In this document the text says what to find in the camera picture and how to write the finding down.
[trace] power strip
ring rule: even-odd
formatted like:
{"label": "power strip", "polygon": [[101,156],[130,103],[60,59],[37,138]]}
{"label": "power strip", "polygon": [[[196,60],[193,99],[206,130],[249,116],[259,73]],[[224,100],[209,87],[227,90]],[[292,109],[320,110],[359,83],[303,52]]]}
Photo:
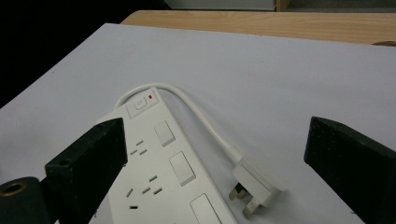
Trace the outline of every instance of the power strip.
{"label": "power strip", "polygon": [[156,88],[97,123],[123,118],[128,163],[108,195],[114,224],[237,223]]}

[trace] power button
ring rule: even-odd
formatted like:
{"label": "power button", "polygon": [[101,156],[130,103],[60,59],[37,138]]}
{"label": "power button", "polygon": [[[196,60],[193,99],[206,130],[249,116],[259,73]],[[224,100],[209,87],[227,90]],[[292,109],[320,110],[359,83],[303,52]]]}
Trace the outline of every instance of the power button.
{"label": "power button", "polygon": [[141,109],[146,105],[146,100],[144,96],[139,96],[136,99],[134,99],[134,107],[136,109]]}

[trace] white plug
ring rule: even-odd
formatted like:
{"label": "white plug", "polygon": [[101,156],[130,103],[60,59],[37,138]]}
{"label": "white plug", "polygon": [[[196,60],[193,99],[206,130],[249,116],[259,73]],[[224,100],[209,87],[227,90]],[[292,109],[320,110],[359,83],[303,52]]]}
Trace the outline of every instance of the white plug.
{"label": "white plug", "polygon": [[247,218],[260,205],[270,207],[278,195],[288,190],[268,167],[252,158],[242,158],[233,169],[233,176],[238,184],[231,191],[230,199],[243,199],[247,192],[253,196],[243,210],[243,214]]}

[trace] table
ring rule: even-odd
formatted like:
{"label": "table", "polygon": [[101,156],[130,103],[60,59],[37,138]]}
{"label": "table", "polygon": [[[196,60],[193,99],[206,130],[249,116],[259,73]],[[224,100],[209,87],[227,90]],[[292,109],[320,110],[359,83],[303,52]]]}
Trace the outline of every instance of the table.
{"label": "table", "polygon": [[121,24],[361,44],[396,41],[393,13],[141,10]]}

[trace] white switch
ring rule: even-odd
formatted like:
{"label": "white switch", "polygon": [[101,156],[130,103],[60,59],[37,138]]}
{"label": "white switch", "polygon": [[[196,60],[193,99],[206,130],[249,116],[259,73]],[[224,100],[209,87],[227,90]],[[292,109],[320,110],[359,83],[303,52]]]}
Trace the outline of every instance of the white switch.
{"label": "white switch", "polygon": [[144,96],[138,96],[136,99],[134,99],[134,107],[136,109],[141,109],[146,105],[146,100]]}
{"label": "white switch", "polygon": [[178,183],[181,187],[195,179],[195,174],[187,162],[183,152],[177,153],[176,156],[172,157],[169,161],[174,168]]}
{"label": "white switch", "polygon": [[194,201],[190,203],[192,211],[200,224],[221,224],[218,215],[213,210],[212,204],[206,197],[206,194],[202,194]]}
{"label": "white switch", "polygon": [[172,131],[169,128],[168,123],[166,123],[166,121],[157,125],[155,127],[155,132],[157,133],[158,138],[160,139],[160,142],[163,145],[163,147],[166,147],[169,144],[171,144],[173,141],[175,141],[175,136],[172,134]]}

